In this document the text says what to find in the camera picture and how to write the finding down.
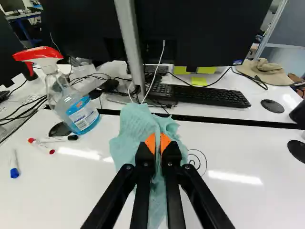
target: keyboard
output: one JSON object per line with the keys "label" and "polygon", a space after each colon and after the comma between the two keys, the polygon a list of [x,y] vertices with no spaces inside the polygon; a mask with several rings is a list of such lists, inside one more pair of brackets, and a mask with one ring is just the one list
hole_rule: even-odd
{"label": "keyboard", "polygon": [[10,91],[0,91],[0,102],[7,100]]}
{"label": "keyboard", "polygon": [[247,108],[251,104],[240,91],[155,83],[149,99],[176,100],[195,104]]}
{"label": "keyboard", "polygon": [[[156,71],[157,65],[145,65],[145,74],[154,73]],[[168,72],[168,66],[161,65],[158,67],[157,73],[160,75],[166,75]]]}

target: black edge strip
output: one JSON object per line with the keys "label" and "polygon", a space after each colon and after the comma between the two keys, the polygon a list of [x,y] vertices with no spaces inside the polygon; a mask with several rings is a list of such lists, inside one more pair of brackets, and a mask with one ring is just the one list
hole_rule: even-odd
{"label": "black edge strip", "polygon": [[[103,115],[120,115],[118,110],[99,109],[100,114]],[[168,117],[168,114],[155,113],[160,117]],[[265,121],[254,121],[254,120],[243,120],[243,119],[231,119],[231,118],[213,118],[203,116],[190,116],[173,114],[172,119],[176,121],[188,121],[198,123],[218,123],[218,124],[229,124],[229,125],[247,125],[247,126],[260,126],[270,128],[281,128],[281,129],[296,129],[304,130],[305,128],[293,123],[278,123],[278,122],[265,122]]]}

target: spray bottle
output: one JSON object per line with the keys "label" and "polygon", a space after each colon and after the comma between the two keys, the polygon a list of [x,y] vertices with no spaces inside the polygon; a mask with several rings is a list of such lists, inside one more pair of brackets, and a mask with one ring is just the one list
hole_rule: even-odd
{"label": "spray bottle", "polygon": [[85,134],[97,125],[100,114],[89,96],[81,96],[68,83],[65,74],[58,71],[56,62],[63,56],[57,50],[42,46],[18,52],[13,58],[25,62],[30,72],[33,72],[32,63],[40,65],[47,75],[45,81],[49,106],[72,132]]}

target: beige hat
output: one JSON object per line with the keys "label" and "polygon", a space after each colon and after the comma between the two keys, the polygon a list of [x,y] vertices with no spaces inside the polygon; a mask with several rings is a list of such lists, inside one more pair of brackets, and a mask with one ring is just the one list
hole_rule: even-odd
{"label": "beige hat", "polygon": [[245,60],[243,65],[235,67],[237,71],[255,78],[257,75],[264,83],[276,86],[288,86],[294,82],[285,74],[282,66],[268,63],[265,58],[257,61]]}

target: white cable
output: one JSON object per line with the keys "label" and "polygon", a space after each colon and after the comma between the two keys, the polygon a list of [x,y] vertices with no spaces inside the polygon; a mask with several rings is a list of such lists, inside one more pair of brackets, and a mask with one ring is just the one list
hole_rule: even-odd
{"label": "white cable", "polygon": [[158,63],[158,65],[157,65],[157,67],[156,67],[156,71],[154,71],[154,75],[153,75],[153,79],[152,79],[151,85],[149,86],[149,88],[148,88],[148,90],[147,90],[147,92],[146,92],[146,95],[144,96],[144,98],[143,98],[141,104],[144,103],[144,101],[145,101],[145,99],[146,99],[146,97],[147,97],[149,91],[151,90],[151,88],[152,88],[152,86],[153,86],[154,79],[156,78],[156,74],[157,74],[159,65],[160,65],[160,63],[161,63],[161,59],[162,59],[162,56],[163,56],[164,48],[165,48],[165,40],[163,40],[163,49],[162,49],[162,53],[161,53],[161,56],[160,56],[160,59],[159,59],[159,63]]}
{"label": "white cable", "polygon": [[58,51],[60,52],[60,54],[61,54],[60,49],[58,48],[57,44],[54,42],[54,40],[53,40],[53,38],[52,38],[52,32],[50,32],[50,37],[51,37],[51,40],[52,40],[53,44],[55,44],[57,50],[58,50]]}
{"label": "white cable", "polygon": [[133,103],[132,97],[130,96],[130,87],[131,87],[132,84],[133,84],[133,83],[132,83],[132,81],[131,81],[131,82],[130,82],[130,85],[129,85],[129,87],[128,87],[128,96],[129,96],[129,98],[130,98],[130,101]]}

